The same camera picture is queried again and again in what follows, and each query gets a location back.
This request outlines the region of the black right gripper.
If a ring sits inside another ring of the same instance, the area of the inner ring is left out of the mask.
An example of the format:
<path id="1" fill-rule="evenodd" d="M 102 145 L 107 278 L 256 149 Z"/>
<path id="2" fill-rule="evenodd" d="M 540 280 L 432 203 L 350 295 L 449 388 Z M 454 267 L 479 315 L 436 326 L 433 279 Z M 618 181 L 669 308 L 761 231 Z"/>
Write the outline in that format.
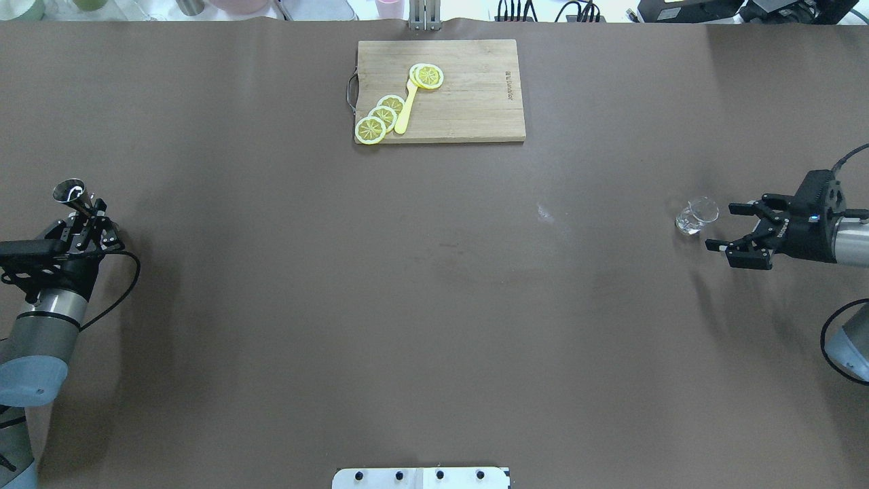
<path id="1" fill-rule="evenodd" d="M 848 207 L 834 170 L 809 171 L 793 196 L 763 194 L 730 203 L 728 211 L 768 220 L 735 240 L 705 239 L 705 248 L 723 254 L 732 268 L 770 270 L 777 253 L 831 264 L 868 263 L 867 210 Z"/>

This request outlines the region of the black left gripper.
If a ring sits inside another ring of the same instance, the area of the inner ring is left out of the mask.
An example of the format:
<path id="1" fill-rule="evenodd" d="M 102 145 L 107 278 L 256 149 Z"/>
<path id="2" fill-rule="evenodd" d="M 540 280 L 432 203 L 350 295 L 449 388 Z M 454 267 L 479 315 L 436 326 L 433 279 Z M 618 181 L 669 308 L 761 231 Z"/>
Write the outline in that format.
<path id="1" fill-rule="evenodd" d="M 107 216 L 102 198 L 88 211 L 53 220 L 41 232 L 42 239 L 3 241 L 2 282 L 24 292 L 27 303 L 37 302 L 46 290 L 71 291 L 89 301 L 103 253 L 125 251 L 126 244 L 118 224 Z M 81 229 L 71 239 L 77 220 Z"/>

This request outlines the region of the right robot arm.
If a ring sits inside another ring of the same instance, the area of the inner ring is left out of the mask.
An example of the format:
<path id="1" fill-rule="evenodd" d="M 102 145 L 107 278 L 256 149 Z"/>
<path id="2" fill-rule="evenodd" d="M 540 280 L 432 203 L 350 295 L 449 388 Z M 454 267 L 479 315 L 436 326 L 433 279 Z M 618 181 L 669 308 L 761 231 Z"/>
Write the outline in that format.
<path id="1" fill-rule="evenodd" d="M 735 240 L 707 239 L 730 267 L 770 270 L 773 257 L 866 268 L 867 210 L 845 203 L 835 170 L 811 170 L 794 195 L 764 193 L 748 203 L 730 203 L 729 213 L 757 217 L 751 233 Z M 821 328 L 825 362 L 847 380 L 867 385 L 867 299 L 835 310 Z"/>

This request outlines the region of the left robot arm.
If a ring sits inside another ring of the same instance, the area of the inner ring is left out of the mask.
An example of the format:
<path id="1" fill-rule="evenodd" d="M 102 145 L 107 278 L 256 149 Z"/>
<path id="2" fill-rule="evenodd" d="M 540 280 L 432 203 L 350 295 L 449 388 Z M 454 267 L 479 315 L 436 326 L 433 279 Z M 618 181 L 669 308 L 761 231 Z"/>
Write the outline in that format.
<path id="1" fill-rule="evenodd" d="M 107 204 L 74 208 L 38 239 L 2 242 L 2 282 L 24 292 L 24 306 L 2 341 L 2 486 L 37 487 L 27 408 L 52 403 L 69 374 L 100 261 L 124 244 Z"/>

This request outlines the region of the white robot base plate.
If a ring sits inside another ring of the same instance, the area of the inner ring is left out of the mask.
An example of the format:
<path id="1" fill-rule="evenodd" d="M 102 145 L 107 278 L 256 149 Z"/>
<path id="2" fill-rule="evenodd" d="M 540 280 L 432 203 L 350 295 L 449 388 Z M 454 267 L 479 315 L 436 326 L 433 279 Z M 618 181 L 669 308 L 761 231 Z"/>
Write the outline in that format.
<path id="1" fill-rule="evenodd" d="M 385 467 L 336 471 L 332 488 L 511 488 L 509 468 Z"/>

